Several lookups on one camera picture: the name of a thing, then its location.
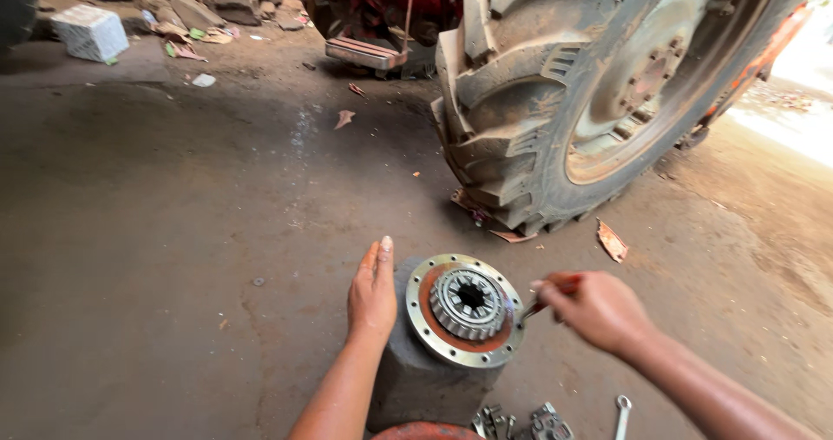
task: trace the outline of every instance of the spanner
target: spanner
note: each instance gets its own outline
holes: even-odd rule
[[[619,394],[617,406],[619,406],[619,425],[617,426],[616,440],[625,440],[627,417],[630,415],[630,399]]]

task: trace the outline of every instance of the red tractor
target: red tractor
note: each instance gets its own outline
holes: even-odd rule
[[[306,1],[328,55],[379,75],[436,68],[448,164],[530,235],[692,145],[803,0]],[[25,39],[34,2],[0,0],[0,47]]]

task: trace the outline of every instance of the white foam block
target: white foam block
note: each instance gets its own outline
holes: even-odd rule
[[[52,28],[72,56],[106,62],[130,46],[121,19],[111,10],[79,4],[51,20]]]

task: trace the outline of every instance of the screwdriver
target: screwdriver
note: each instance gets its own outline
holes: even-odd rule
[[[547,281],[555,283],[558,287],[558,290],[561,291],[564,295],[573,295],[578,292],[578,285],[581,282],[581,275],[574,274],[569,276],[568,278],[559,278],[557,282],[553,282],[549,279]],[[535,298],[532,299],[531,302],[526,304],[526,307],[523,307],[523,311],[521,312],[521,326],[526,321],[526,318],[531,317],[532,315],[540,312],[544,308],[547,307],[547,304],[538,300],[538,295],[536,294]]]

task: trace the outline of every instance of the forearm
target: forearm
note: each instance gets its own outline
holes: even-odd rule
[[[289,433],[290,440],[360,440],[385,338],[348,339],[315,396]]]
[[[659,331],[620,358],[661,389],[711,440],[818,437]]]

